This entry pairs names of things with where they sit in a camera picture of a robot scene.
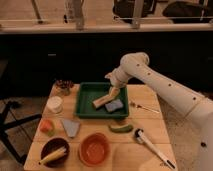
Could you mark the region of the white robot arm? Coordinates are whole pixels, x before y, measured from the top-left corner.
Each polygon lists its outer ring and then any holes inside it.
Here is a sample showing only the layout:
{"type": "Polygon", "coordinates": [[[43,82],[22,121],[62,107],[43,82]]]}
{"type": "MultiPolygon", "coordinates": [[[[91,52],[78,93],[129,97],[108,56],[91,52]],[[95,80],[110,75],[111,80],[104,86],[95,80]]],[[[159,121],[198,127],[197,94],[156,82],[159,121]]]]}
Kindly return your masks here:
{"type": "Polygon", "coordinates": [[[213,171],[213,100],[151,69],[144,52],[124,55],[120,65],[105,77],[116,88],[125,87],[131,78],[142,81],[200,128],[196,171],[213,171]]]}

